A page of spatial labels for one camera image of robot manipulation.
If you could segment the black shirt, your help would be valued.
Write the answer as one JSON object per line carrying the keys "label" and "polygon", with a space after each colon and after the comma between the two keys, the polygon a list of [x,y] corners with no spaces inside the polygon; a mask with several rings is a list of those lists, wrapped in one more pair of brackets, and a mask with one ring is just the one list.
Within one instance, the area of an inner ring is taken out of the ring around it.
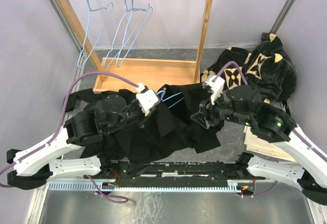
{"label": "black shirt", "polygon": [[190,116],[199,110],[201,101],[210,97],[200,83],[163,85],[171,92],[182,92],[184,100],[172,108],[160,102],[142,128],[129,126],[114,134],[126,158],[133,163],[148,163],[170,156],[175,151],[192,148],[202,153],[220,147],[217,133],[224,126],[205,129]]}
{"label": "black shirt", "polygon": [[[86,102],[86,106],[81,110],[82,112],[94,112],[97,102],[103,102],[110,96],[121,96],[126,104],[130,104],[135,99],[135,94],[128,89],[120,89],[116,91],[104,91],[101,93],[94,93],[91,88],[82,89],[77,92],[73,92],[68,97],[66,112],[72,112],[76,110],[82,101]],[[106,160],[120,160],[126,156],[121,149],[118,141],[115,139],[114,134],[104,135],[100,141],[93,142],[83,147],[80,158],[87,158],[91,156],[99,155],[106,158]]]}

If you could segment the wooden clothes rack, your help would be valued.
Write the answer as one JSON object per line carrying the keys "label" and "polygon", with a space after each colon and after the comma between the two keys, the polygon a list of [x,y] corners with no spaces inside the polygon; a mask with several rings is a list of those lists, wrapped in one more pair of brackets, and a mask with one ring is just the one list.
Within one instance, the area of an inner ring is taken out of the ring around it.
{"label": "wooden clothes rack", "polygon": [[[91,0],[83,1],[89,5]],[[142,8],[147,4],[144,3],[138,6],[136,1],[137,0],[134,0],[134,6],[137,8]],[[87,19],[94,19],[101,13],[104,13],[105,15],[104,21],[100,27],[98,38],[103,38],[105,36],[104,32],[109,29],[109,22],[113,20],[113,11],[120,10],[121,13],[118,16],[118,19],[114,21],[113,37],[111,38],[108,47],[98,47],[96,42],[89,40],[87,33],[90,31],[90,29],[82,25],[69,0],[56,0],[56,2],[64,17],[68,21],[77,40],[81,44],[82,56],[78,59],[79,62],[83,65],[86,63],[91,63],[95,70],[98,72],[96,75],[95,84],[93,86],[93,90],[95,92],[118,90],[125,87],[121,81],[118,81],[114,78],[105,77],[103,75],[104,71],[116,73],[135,82],[144,83],[155,90],[158,90],[164,84],[185,85],[198,83],[200,81],[201,60],[203,56],[205,38],[207,34],[213,0],[205,0],[201,31],[200,34],[196,36],[197,46],[194,49],[131,48],[121,67],[117,67],[116,60],[114,60],[108,68],[104,67],[104,61],[108,51],[111,49],[112,41],[118,24],[124,15],[124,0],[109,0],[102,6],[95,6],[92,9],[87,10]],[[130,6],[130,0],[127,0],[127,3],[128,6]],[[143,12],[134,13],[132,22],[127,31],[128,35],[132,32],[143,15]],[[122,46],[123,34],[128,18],[129,13],[122,22],[120,31],[114,44],[113,51],[109,54],[107,61],[111,61],[111,59],[116,55]],[[147,30],[150,29],[150,24],[153,23],[154,20],[155,14],[153,7],[153,14],[149,18],[143,30],[140,32],[136,42],[145,35]]]}

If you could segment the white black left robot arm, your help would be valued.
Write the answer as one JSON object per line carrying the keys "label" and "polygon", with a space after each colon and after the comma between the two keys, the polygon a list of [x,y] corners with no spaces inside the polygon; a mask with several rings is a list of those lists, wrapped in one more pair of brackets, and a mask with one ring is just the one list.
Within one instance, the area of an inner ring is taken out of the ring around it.
{"label": "white black left robot arm", "polygon": [[36,145],[22,151],[7,151],[7,162],[13,166],[7,173],[7,186],[30,190],[57,178],[97,174],[108,178],[113,166],[98,156],[72,160],[59,157],[100,142],[104,136],[128,126],[143,123],[159,102],[152,90],[136,94],[131,103],[118,94],[96,101],[91,109],[77,113]]}

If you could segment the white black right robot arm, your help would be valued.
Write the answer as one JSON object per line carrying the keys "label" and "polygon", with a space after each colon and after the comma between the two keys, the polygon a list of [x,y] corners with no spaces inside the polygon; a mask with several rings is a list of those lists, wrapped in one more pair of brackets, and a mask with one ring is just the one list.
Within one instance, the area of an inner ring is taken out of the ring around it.
{"label": "white black right robot arm", "polygon": [[249,156],[248,161],[234,166],[239,178],[252,175],[275,180],[326,205],[326,153],[308,138],[289,114],[263,102],[261,94],[249,85],[228,91],[228,99],[223,97],[222,85],[204,84],[202,88],[209,96],[200,102],[199,111],[191,116],[192,120],[206,129],[222,120],[245,125],[257,138],[284,150],[297,162],[291,166]]}

